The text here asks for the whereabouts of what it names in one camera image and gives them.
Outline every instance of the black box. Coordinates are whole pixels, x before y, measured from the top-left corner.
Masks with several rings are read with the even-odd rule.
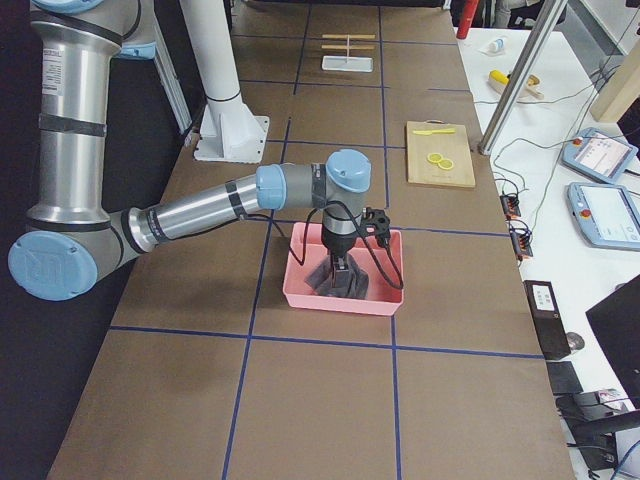
[[[525,280],[524,289],[544,358],[560,360],[566,357],[571,353],[571,349],[562,326],[551,282]]]

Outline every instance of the white wall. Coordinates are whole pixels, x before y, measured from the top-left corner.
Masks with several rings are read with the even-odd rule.
[[[580,0],[584,6],[591,12],[593,18],[604,28],[614,42],[620,40],[624,30],[629,25],[631,19],[636,16],[635,20],[629,27],[629,30],[622,38],[618,47],[624,53],[629,53],[633,48],[638,35],[638,22],[640,22],[640,10],[636,8],[625,7],[625,0]]]

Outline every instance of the pink tray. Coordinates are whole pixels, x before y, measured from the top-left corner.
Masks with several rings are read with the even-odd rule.
[[[327,249],[320,240],[321,225],[309,225],[307,235],[307,258],[301,267],[289,253],[287,270],[284,274],[282,291],[289,305],[296,308],[310,308],[314,310],[330,310],[334,312],[364,313],[367,315],[393,315],[404,301],[404,290],[392,288],[380,275],[375,263],[364,246],[358,239],[354,248],[349,253],[353,256],[358,266],[369,275],[369,289],[367,298],[355,300],[351,298],[322,297],[316,295],[313,289],[307,285],[305,279],[313,272],[327,256]],[[304,223],[296,223],[291,235],[291,248],[302,256],[302,239],[304,236]],[[398,282],[397,275],[387,257],[384,249],[378,247],[375,238],[367,239],[371,248],[378,257],[378,261],[389,278]],[[402,268],[402,237],[398,230],[391,230],[391,253],[400,272]]]

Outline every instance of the robotic arm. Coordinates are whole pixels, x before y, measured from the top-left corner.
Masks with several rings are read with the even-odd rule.
[[[33,1],[32,25],[44,48],[40,201],[27,213],[28,233],[9,252],[16,282],[39,298],[70,299],[161,243],[289,207],[323,210],[322,242],[338,281],[366,228],[371,165],[354,150],[335,152],[326,165],[261,166],[255,175],[144,210],[102,209],[109,62],[122,53],[151,58],[152,21],[153,0]]]

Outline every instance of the white table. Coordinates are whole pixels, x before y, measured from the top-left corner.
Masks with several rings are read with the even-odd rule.
[[[487,81],[489,71],[495,69],[503,73],[510,72],[528,34],[527,31],[471,29],[465,40],[459,40],[474,101],[498,101],[499,94]],[[492,57],[480,52],[485,45],[501,36],[506,39],[504,55]],[[544,101],[576,94],[591,85],[589,76],[560,32],[552,33],[532,73],[541,80],[539,90],[545,95]],[[526,179],[527,191],[520,194],[520,208],[522,219],[530,227],[533,227],[535,210],[543,200],[545,186],[551,177],[534,229],[534,257],[522,263],[522,279],[550,281],[565,331],[577,332],[584,338],[586,347],[567,358],[572,361],[584,391],[615,388],[624,392],[591,331],[585,312],[609,295],[616,285],[640,274],[640,253],[596,249],[586,244],[567,208],[565,187],[571,182],[589,180],[563,165],[557,165],[554,170],[560,152],[559,146],[544,150],[518,141],[503,150],[505,145],[519,137],[545,146],[571,138],[578,129],[578,124],[574,124],[574,121],[580,111],[584,112],[583,106],[593,93],[594,89],[591,87],[575,97],[557,103],[519,103],[500,134],[491,159],[493,162],[500,155],[499,165],[521,174]],[[521,101],[536,100],[528,96]],[[495,107],[495,104],[476,103],[476,112],[483,131]],[[600,124],[587,113],[581,129],[591,126],[598,127],[610,135],[621,133],[616,124]],[[640,171],[640,163],[634,160],[629,168]],[[522,180],[516,175],[504,171],[503,173],[522,188]],[[623,180],[619,183],[631,190],[640,191],[640,179],[628,174],[623,175]],[[640,203],[637,198],[635,201],[636,205]],[[588,478],[586,466],[577,451],[572,452],[572,460],[576,477]]]

